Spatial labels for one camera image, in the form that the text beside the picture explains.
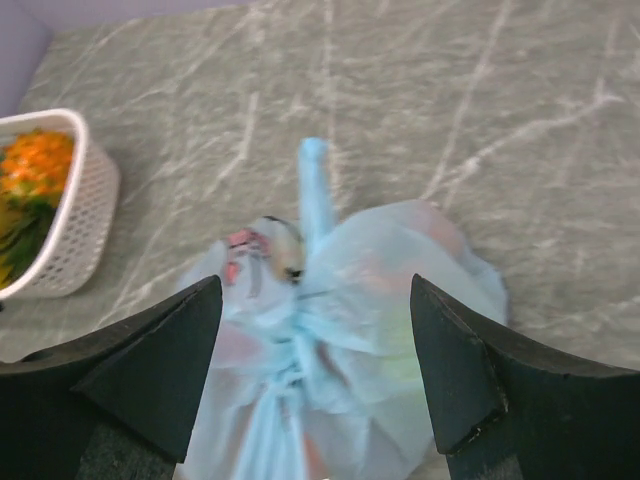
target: white plastic basket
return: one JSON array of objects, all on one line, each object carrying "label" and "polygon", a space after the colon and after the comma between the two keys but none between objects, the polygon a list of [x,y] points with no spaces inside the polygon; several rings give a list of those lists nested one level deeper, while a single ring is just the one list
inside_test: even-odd
[{"label": "white plastic basket", "polygon": [[40,253],[19,279],[0,289],[0,300],[62,297],[84,285],[98,266],[118,200],[118,167],[91,142],[80,114],[55,109],[0,118],[0,145],[35,128],[73,136],[73,161]]}]

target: countertop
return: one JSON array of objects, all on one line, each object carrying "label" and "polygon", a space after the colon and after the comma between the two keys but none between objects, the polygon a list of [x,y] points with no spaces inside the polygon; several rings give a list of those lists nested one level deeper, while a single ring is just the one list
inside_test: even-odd
[{"label": "countertop", "polygon": [[158,302],[258,216],[295,218],[314,135],[343,217],[437,203],[502,269],[514,328],[640,368],[635,0],[278,0],[75,31],[22,109],[57,106],[118,162],[120,205],[81,291],[6,302],[3,360]]}]

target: light blue plastic bag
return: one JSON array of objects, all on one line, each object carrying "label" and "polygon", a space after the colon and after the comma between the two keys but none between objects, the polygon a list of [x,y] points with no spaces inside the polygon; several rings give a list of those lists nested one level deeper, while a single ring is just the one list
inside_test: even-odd
[{"label": "light blue plastic bag", "polygon": [[224,306],[176,478],[404,480],[433,438],[411,328],[413,275],[506,322],[499,274],[425,202],[336,225],[326,151],[320,139],[300,146],[302,235],[261,218],[216,242],[178,285],[220,275]]}]

